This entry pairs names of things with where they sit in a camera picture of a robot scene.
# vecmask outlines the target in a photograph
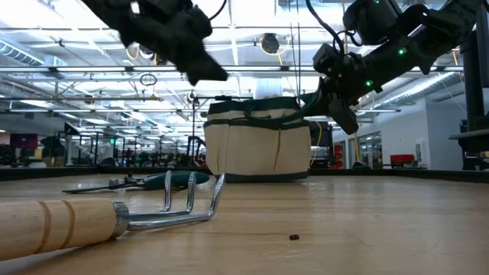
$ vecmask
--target wooden table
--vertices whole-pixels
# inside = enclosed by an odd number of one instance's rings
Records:
[[[5,201],[108,197],[156,210],[163,191],[68,196],[108,175],[0,183]],[[196,190],[195,212],[212,186]],[[186,192],[173,205],[185,205]],[[290,241],[298,234],[300,240]],[[14,274],[489,274],[489,186],[393,177],[228,184],[209,222],[0,263]]]

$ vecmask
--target canvas tool bag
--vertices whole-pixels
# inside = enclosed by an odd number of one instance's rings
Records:
[[[311,137],[294,97],[227,101],[210,105],[204,124],[207,165],[234,183],[307,178]]]

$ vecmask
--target ceiling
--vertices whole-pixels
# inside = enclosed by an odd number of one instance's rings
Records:
[[[214,14],[222,4],[222,0],[193,2],[207,15]],[[303,0],[299,1],[298,8],[292,5],[291,11],[284,2],[229,0],[222,13],[212,21],[214,31],[205,39],[206,49],[223,66],[290,65],[311,68],[313,56],[320,45],[325,42],[331,43],[332,37],[307,11]],[[416,1],[405,0],[399,4],[405,8],[414,2]],[[340,0],[317,0],[313,3],[316,3],[315,9],[323,20],[335,31],[342,30],[344,7]],[[346,1],[345,8],[350,3],[351,1]],[[0,0],[0,4],[3,4],[0,10],[0,41],[14,45],[38,60],[50,59],[50,62],[53,62],[53,57],[56,57],[59,64],[67,66],[153,66],[153,61],[138,51],[137,45],[131,45],[126,49],[118,38],[118,32],[110,30],[79,0]],[[426,4],[431,8],[439,8],[444,1],[427,1]],[[264,33],[277,35],[281,43],[280,56],[266,54],[260,44],[256,43]],[[348,50],[365,55],[373,48],[349,44]],[[452,53],[440,57],[437,64],[454,64]],[[25,66],[2,54],[0,65]],[[260,89],[259,79],[270,79],[280,85],[284,95],[296,95],[298,82],[301,92],[316,91],[319,74],[309,70],[297,76],[293,72],[280,75],[268,71],[232,72],[227,82],[201,81],[196,87],[192,87],[178,72],[152,73],[157,79],[156,84],[152,86],[145,86],[140,81],[144,72],[72,72],[58,78],[40,73],[8,73],[0,75],[3,78],[0,83],[0,95],[65,99],[62,103],[13,102],[12,105],[3,105],[2,108],[49,108],[43,106],[46,103],[56,108],[72,110],[165,109],[167,112],[141,113],[138,114],[138,118],[131,115],[125,117],[119,113],[100,115],[85,112],[67,112],[69,115],[64,116],[74,123],[87,126],[105,125],[86,119],[80,120],[81,118],[105,120],[107,125],[113,126],[153,126],[154,131],[151,133],[138,129],[142,135],[153,134],[157,130],[155,125],[163,125],[170,129],[174,136],[172,139],[175,140],[185,138],[189,134],[188,127],[192,125],[192,112],[176,113],[176,110],[191,109],[187,101],[191,90],[198,96],[248,97]],[[421,73],[406,74],[386,84],[381,94],[373,93],[363,97],[360,106],[370,107],[376,100],[381,100],[391,92],[423,78],[426,77]],[[92,104],[71,100],[87,95],[101,99],[95,100]],[[157,97],[158,100],[148,99],[151,96]],[[213,100],[200,102],[199,111],[203,112]],[[373,121],[375,115],[378,114],[363,114],[360,119],[365,122]],[[197,113],[196,121],[197,124],[202,124],[205,118]],[[202,135],[202,129],[199,128],[196,133]]]

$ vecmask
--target metal tines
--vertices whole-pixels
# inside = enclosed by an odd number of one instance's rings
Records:
[[[225,185],[225,174],[222,174],[214,188],[209,210],[202,214],[190,215],[193,210],[193,200],[195,195],[196,177],[191,173],[189,177],[189,190],[187,196],[186,208],[181,211],[171,210],[171,172],[168,171],[165,177],[165,197],[164,207],[159,212],[152,213],[134,213],[130,214],[128,207],[123,202],[112,202],[117,215],[117,224],[113,231],[112,237],[117,238],[124,231],[149,230],[155,228],[164,228],[173,225],[183,225],[193,222],[204,222],[210,220],[217,211],[219,199],[222,194],[222,187]]]

